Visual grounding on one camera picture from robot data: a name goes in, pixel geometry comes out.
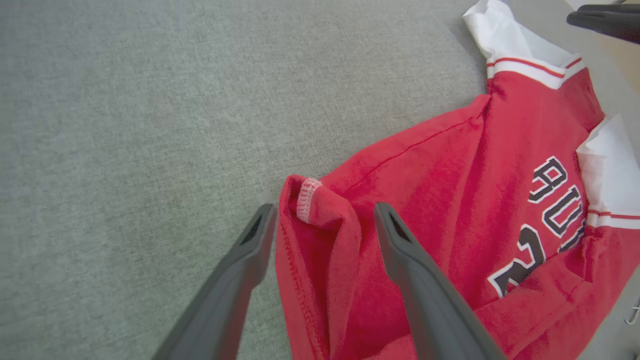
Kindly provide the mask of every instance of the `stitched seam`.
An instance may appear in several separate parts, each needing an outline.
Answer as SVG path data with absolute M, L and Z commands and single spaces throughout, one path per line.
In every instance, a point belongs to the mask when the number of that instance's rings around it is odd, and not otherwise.
M 284 238 L 288 239 L 287 230 L 284 227 L 282 227 L 281 229 L 282 229 Z M 300 306 L 300 311 L 302 312 L 302 316 L 304 317 L 305 328 L 307 330 L 307 336 L 310 338 L 310 345 L 312 347 L 312 351 L 314 352 L 314 358 L 317 359 L 317 353 L 321 353 L 323 355 L 323 358 L 326 359 L 327 357 L 324 356 L 322 348 L 320 347 L 320 344 L 319 344 L 320 337 L 318 336 L 316 328 L 313 326 L 313 321 L 312 321 L 313 316 L 311 315 L 311 312 L 309 311 L 308 306 L 306 305 L 307 297 L 304 291 L 302 290 L 300 276 L 298 275 L 298 269 L 294 265 L 293 251 L 291 250 L 291 244 L 289 243 L 288 240 L 285 240 L 285 249 L 287 251 L 287 258 L 289 260 L 289 271 L 294 279 L 294 290 L 296 292 L 296 297 L 298 298 L 298 305 Z
M 430 139 L 432 139 L 432 138 L 434 138 L 434 137 L 436 137 L 436 136 L 438 136 L 438 135 L 440 135 L 440 134 L 442 134 L 442 133 L 444 133 L 444 132 L 446 132 L 446 131 L 449 131 L 449 130 L 453 129 L 454 127 L 458 127 L 458 126 L 460 126 L 460 125 L 464 125 L 465 123 L 466 123 L 466 121 L 464 121 L 464 122 L 460 122 L 459 124 L 455 124 L 455 125 L 453 125 L 453 126 L 451 126 L 451 127 L 448 127 L 447 129 L 444 129 L 444 130 L 442 130 L 442 131 L 439 131 L 439 132 L 437 132 L 437 133 L 435 133 L 435 134 L 433 134 L 433 135 L 429 136 L 429 137 L 428 137 L 428 138 L 426 138 L 426 139 L 423 139 L 423 140 L 421 140 L 421 141 L 419 141 L 419 142 L 417 142 L 417 143 L 414 143 L 414 144 L 411 144 L 411 145 L 407 146 L 407 148 L 406 148 L 405 150 L 403 150 L 402 152 L 400 152 L 399 154 L 396 154 L 396 155 L 393 155 L 393 156 L 391 156 L 391 157 L 389 157 L 389 158 L 387 158 L 387 159 L 384 159 L 382 162 L 380 162 L 379 164 L 377 164 L 373 169 L 371 169 L 371 171 L 369 171 L 366 175 L 364 175 L 360 181 L 358 181 L 357 183 L 355 183 L 355 184 L 353 184 L 353 185 L 349 186 L 346 190 L 344 190 L 344 193 L 346 193 L 346 192 L 350 191 L 352 188 L 354 188 L 354 187 L 358 186 L 362 181 L 365 181 L 365 180 L 369 177 L 369 175 L 371 175 L 374 171 L 376 171 L 376 170 L 377 170 L 378 168 L 380 168 L 382 165 L 384 165 L 384 164 L 386 164 L 388 161 L 393 160 L 393 159 L 395 159 L 395 158 L 399 157 L 400 155 L 402 155 L 402 154 L 406 153 L 406 152 L 407 152 L 407 151 L 409 151 L 412 147 L 416 147 L 416 146 L 418 146 L 418 145 L 420 145 L 420 144 L 422 144 L 422 143 L 425 143 L 425 142 L 429 141 Z
M 300 193 L 298 194 L 298 203 L 296 205 L 296 216 L 305 223 L 309 223 L 309 212 L 311 211 L 311 200 L 316 190 L 322 183 L 313 177 L 308 177 L 302 182 Z

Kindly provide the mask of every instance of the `red jersey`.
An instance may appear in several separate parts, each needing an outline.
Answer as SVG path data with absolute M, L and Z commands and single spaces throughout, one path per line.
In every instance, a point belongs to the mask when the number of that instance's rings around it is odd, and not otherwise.
M 488 59 L 487 95 L 320 181 L 286 180 L 276 270 L 295 359 L 415 358 L 382 263 L 379 201 L 511 358 L 577 357 L 640 263 L 640 175 L 620 120 L 601 124 L 580 57 L 497 0 L 465 21 Z

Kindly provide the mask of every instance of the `red and white stripe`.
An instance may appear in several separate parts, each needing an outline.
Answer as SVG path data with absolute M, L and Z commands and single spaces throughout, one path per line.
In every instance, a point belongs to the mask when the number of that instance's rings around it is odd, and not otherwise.
M 309 223 L 309 213 L 311 212 L 314 193 L 321 185 L 322 183 L 313 177 L 308 177 L 302 182 L 302 187 L 298 194 L 298 203 L 296 204 L 296 216 L 307 224 Z
M 597 211 L 589 209 L 587 211 L 587 225 L 593 227 L 611 226 L 622 229 L 640 229 L 640 213 L 621 214 L 610 211 Z
M 579 55 L 573 56 L 564 67 L 556 67 L 531 58 L 505 57 L 487 62 L 487 76 L 493 78 L 498 72 L 517 72 L 528 78 L 543 83 L 545 86 L 558 89 L 562 84 L 580 70 L 584 69 L 584 62 Z

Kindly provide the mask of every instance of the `gray carpet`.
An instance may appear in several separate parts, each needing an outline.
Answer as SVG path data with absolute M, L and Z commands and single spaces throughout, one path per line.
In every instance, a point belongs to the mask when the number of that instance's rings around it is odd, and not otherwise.
M 473 3 L 2 1 L 0 357 L 148 359 L 286 175 L 485 91 Z M 640 113 L 568 5 L 512 5 Z M 239 358 L 290 357 L 272 261 Z

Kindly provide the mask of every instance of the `white sleeve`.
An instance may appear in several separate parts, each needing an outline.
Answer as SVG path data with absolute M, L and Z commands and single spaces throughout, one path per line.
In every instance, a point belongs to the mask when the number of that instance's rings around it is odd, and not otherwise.
M 622 117 L 603 120 L 576 153 L 589 201 L 587 225 L 640 229 L 640 169 Z
M 463 18 L 480 51 L 489 61 L 516 57 L 564 67 L 573 60 L 572 54 L 520 25 L 509 6 L 502 1 L 480 0 Z

